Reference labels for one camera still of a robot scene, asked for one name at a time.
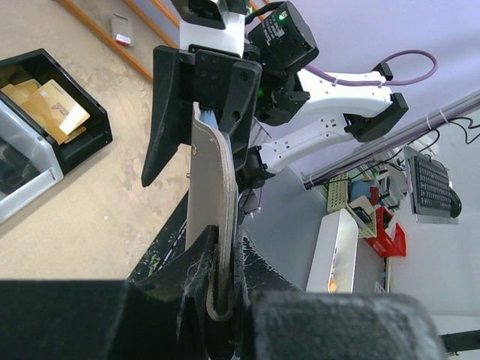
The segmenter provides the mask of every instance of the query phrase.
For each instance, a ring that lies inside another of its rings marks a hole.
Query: concrete floor
[[[122,1],[76,3],[108,32],[113,12],[130,17],[152,70],[161,39]],[[45,48],[108,109],[114,139],[0,226],[0,278],[126,278],[188,189],[190,150],[142,188],[151,85],[55,1],[0,1],[0,14],[0,59]]]

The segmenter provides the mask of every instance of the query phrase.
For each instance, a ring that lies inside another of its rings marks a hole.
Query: black plastic bin
[[[89,114],[83,124],[87,130],[67,144],[59,145],[39,124],[0,91],[0,100],[16,112],[52,146],[64,175],[111,143],[112,130],[107,111],[90,96],[63,67],[45,51],[38,49],[0,60],[0,88],[36,79],[41,85],[54,79]]]

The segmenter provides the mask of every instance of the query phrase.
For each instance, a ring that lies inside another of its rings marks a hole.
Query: red basket
[[[395,227],[395,236],[390,238],[383,226],[383,215],[392,215],[381,207],[376,210],[376,238],[367,238],[367,243],[381,257],[405,257],[407,255],[407,244],[405,244],[405,232],[398,225]]]

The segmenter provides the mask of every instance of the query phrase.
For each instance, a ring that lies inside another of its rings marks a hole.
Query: black keyboard
[[[450,216],[452,207],[450,203],[450,181],[445,168],[439,163],[420,156],[414,157],[414,164],[417,214],[433,215],[432,211],[422,211],[422,209],[431,209],[440,211],[435,215]]]

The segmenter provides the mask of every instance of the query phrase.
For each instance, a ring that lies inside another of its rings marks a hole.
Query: cable tie
[[[438,109],[440,111],[440,115],[442,116],[443,120],[447,123],[447,125],[450,125],[450,121],[446,118],[445,114],[443,113],[442,109]]]
[[[432,131],[432,125],[430,125],[430,121],[428,120],[428,114],[426,115],[427,118],[427,125],[428,125],[428,130]]]

